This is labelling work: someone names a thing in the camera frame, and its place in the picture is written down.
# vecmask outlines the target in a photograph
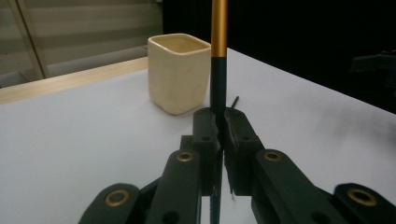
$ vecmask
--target black plastic part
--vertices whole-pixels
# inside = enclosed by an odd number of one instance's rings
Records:
[[[364,186],[339,185],[335,188],[332,201],[349,223],[396,223],[396,207],[377,192]]]
[[[192,135],[182,135],[180,141],[181,150],[192,150]]]
[[[87,210],[79,224],[143,223],[137,204],[139,189],[132,185],[115,184],[102,190]]]
[[[375,69],[396,69],[396,55],[376,54],[369,56],[360,56],[352,59],[350,66],[351,72],[364,72]]]
[[[271,209],[261,214],[275,212],[280,223],[347,223],[286,154],[272,149],[261,150],[253,167],[262,186],[262,192],[252,193],[253,200],[271,205]],[[255,197],[262,193],[266,197]]]
[[[224,118],[224,163],[230,188],[235,195],[250,196],[253,180],[251,163],[264,146],[243,112],[227,108]]]
[[[155,192],[157,191],[160,180],[161,178],[154,180],[153,182],[149,183],[139,191],[140,197],[139,197],[138,205],[145,220],[147,218],[147,215],[149,214],[151,202],[152,199],[154,198]]]
[[[200,223],[200,155],[178,150],[166,163],[151,204],[147,224]]]
[[[274,207],[262,189],[259,181],[252,185],[251,209],[258,224],[280,223]]]
[[[220,146],[215,115],[209,108],[194,113],[192,133],[192,148],[201,155],[202,195],[211,196],[214,194]],[[181,145],[187,146],[184,141],[187,140],[182,138]]]

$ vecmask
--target wooden table edge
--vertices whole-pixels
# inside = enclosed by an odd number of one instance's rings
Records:
[[[79,71],[59,77],[51,77],[21,85],[0,89],[0,105],[17,102],[19,100],[63,91],[101,81],[104,79],[118,77],[132,72],[148,68],[148,58],[140,58],[122,63],[97,67],[89,70]]]

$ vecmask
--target ceramic cup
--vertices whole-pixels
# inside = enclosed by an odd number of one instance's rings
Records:
[[[201,105],[210,74],[210,44],[192,35],[156,35],[148,39],[150,99],[178,115]]]

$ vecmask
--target pen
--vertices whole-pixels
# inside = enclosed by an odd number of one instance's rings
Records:
[[[210,223],[218,224],[221,203],[221,173],[223,164],[222,134],[227,93],[227,0],[213,0],[211,36],[210,109],[216,116],[220,149],[216,157],[214,192],[210,197]]]

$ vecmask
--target gold pen barrel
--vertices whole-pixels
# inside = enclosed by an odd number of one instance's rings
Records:
[[[227,56],[228,0],[213,0],[212,4],[212,57]]]

